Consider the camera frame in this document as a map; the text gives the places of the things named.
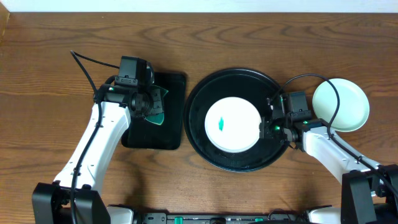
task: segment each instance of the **wooden table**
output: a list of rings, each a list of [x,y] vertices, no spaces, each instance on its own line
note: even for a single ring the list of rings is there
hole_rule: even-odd
[[[0,48],[0,222],[34,221],[32,191],[53,181],[86,128],[92,90],[71,49],[116,65],[133,55],[156,71],[184,71],[187,95],[229,67],[254,68],[279,83],[307,72],[349,79],[367,94],[371,114],[342,137],[372,159],[397,163],[397,21],[396,14],[12,13]],[[98,86],[117,74],[84,64]],[[311,96],[321,82],[301,79],[287,90]],[[176,151],[118,145],[105,204],[174,213],[340,206],[338,181],[300,151],[239,174],[204,161],[182,135]]]

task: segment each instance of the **black tray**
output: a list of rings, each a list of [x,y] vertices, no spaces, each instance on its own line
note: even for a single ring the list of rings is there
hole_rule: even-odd
[[[261,116],[270,118],[272,111],[266,98],[279,88],[267,75],[243,68],[218,71],[203,79],[192,90],[184,110],[185,132],[193,148],[214,166],[236,172],[258,170],[276,161],[287,148],[279,139],[259,139],[240,153],[219,150],[206,135],[205,116],[216,101],[236,96],[251,102]]]
[[[181,73],[155,72],[154,84],[169,91],[164,97],[164,122],[156,125],[132,118],[122,135],[124,147],[173,150],[180,146],[186,82]]]

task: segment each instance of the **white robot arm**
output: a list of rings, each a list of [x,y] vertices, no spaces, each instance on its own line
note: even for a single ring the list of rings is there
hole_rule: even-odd
[[[127,107],[123,108],[119,103],[102,102],[103,119],[94,140],[80,167],[80,175],[77,177],[78,189],[86,188],[98,191],[101,194],[106,169],[112,158],[113,152],[122,134],[130,125],[131,117]],[[54,182],[59,182],[62,187],[71,187],[73,169],[79,160],[81,152],[86,146],[96,123],[98,122],[98,105],[94,105],[90,122],[80,139],[75,152],[62,171],[55,177]]]
[[[369,168],[358,162],[333,142],[329,138],[326,129],[326,126],[322,126],[312,128],[311,130],[304,132],[303,148],[308,155],[316,158],[322,165],[324,165],[328,171],[336,177],[339,183],[341,183],[343,174],[349,173],[352,170],[359,170],[361,172],[369,171]],[[380,165],[380,163],[369,159],[358,152],[341,139],[333,128],[331,128],[331,133],[334,134],[335,139],[344,145],[344,147],[355,153],[357,156],[362,156],[364,161],[371,164],[375,169],[378,169],[378,165]]]

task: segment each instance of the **black cable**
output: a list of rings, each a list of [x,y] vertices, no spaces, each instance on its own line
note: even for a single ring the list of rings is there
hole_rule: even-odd
[[[273,209],[273,210],[268,214],[267,220],[271,220],[271,215],[274,213],[274,211],[282,211],[282,212],[284,212],[285,215],[287,215],[287,218],[289,218],[289,221],[292,221],[292,219],[290,218],[289,214],[288,214],[285,210],[283,210],[283,209],[281,209],[281,208],[275,208],[275,209]]]
[[[88,57],[86,57],[86,56],[83,56],[83,55],[81,55],[81,54],[78,54],[78,53],[76,53],[76,52],[74,52],[74,54],[75,54],[76,56],[78,56],[78,57],[81,57],[81,58],[83,58],[83,59],[89,60],[89,61],[94,62],[94,63],[98,63],[98,64],[100,64],[100,65],[105,65],[105,66],[112,67],[112,68],[119,68],[119,66],[111,65],[111,64],[108,64],[108,63],[104,63],[104,62],[100,62],[100,61],[97,61],[97,60],[88,58]]]
[[[354,159],[356,159],[358,162],[362,163],[364,166],[366,166],[366,167],[369,168],[371,171],[373,171],[373,172],[383,181],[383,183],[386,185],[386,187],[394,194],[394,196],[395,196],[396,198],[398,198],[398,190],[397,190],[394,186],[392,186],[392,185],[387,181],[387,179],[384,178],[383,175],[381,175],[373,166],[371,166],[371,165],[368,164],[367,162],[363,161],[363,160],[362,160],[362,158],[363,158],[362,156],[357,156],[355,153],[351,152],[349,149],[347,149],[346,147],[344,147],[340,142],[338,142],[338,141],[335,139],[334,134],[332,134],[332,133],[330,132],[331,124],[332,124],[333,121],[335,120],[336,115],[337,115],[337,112],[338,112],[338,110],[339,110],[339,108],[340,108],[340,97],[339,97],[339,94],[338,94],[338,92],[337,92],[336,87],[334,86],[334,84],[332,84],[331,81],[329,81],[329,79],[328,79],[327,77],[324,77],[324,76],[322,76],[322,75],[315,74],[315,73],[307,73],[307,74],[303,74],[303,75],[297,75],[296,77],[293,77],[293,78],[291,78],[290,80],[288,80],[288,81],[277,91],[277,93],[271,98],[271,100],[269,100],[269,103],[271,103],[271,102],[279,95],[279,93],[285,88],[285,86],[286,86],[287,84],[289,84],[291,81],[293,81],[293,80],[295,80],[295,79],[297,79],[297,78],[309,77],[309,76],[313,76],[313,77],[318,77],[318,78],[324,79],[324,81],[328,82],[328,83],[331,85],[331,87],[333,88],[333,90],[334,90],[335,93],[336,93],[336,97],[337,97],[337,106],[336,106],[336,110],[335,110],[335,112],[333,113],[333,116],[331,117],[330,122],[329,122],[329,124],[328,124],[328,126],[327,126],[327,129],[326,129],[329,138],[330,138],[334,143],[336,143],[336,145],[338,145],[340,148],[342,148],[342,150],[344,150],[345,152],[347,152],[350,156],[352,156],[352,157],[353,157]]]
[[[70,188],[70,208],[71,208],[71,213],[72,213],[72,222],[73,224],[77,224],[77,217],[76,217],[76,204],[75,204],[75,190],[76,190],[76,181],[77,181],[77,177],[79,176],[79,170],[81,167],[81,163],[83,162],[83,159],[88,151],[88,148],[90,147],[91,142],[93,141],[95,134],[98,132],[100,126],[101,126],[101,122],[102,122],[102,108],[101,108],[101,102],[99,100],[98,97],[98,92],[97,89],[95,88],[95,84],[93,82],[93,80],[91,79],[90,75],[88,74],[88,72],[86,71],[86,69],[84,68],[84,66],[81,64],[81,62],[79,61],[79,59],[77,58],[77,56],[82,57],[84,59],[90,60],[92,62],[97,62],[94,61],[92,59],[88,59],[84,56],[81,56],[77,53],[75,53],[74,51],[70,51],[70,53],[72,54],[73,58],[76,60],[77,64],[80,66],[81,70],[83,71],[83,73],[86,75],[91,87],[93,88],[94,91],[94,95],[96,96],[97,102],[96,104],[98,105],[98,122],[95,126],[95,129],[93,131],[93,134],[91,134],[91,137],[89,138],[83,152],[81,152],[81,155],[79,157],[78,162],[76,163],[76,167],[73,170],[73,177],[72,177],[72,187]]]
[[[105,84],[112,84],[112,82],[114,81],[114,79],[117,77],[117,75],[112,75],[111,77],[109,77],[106,81]]]

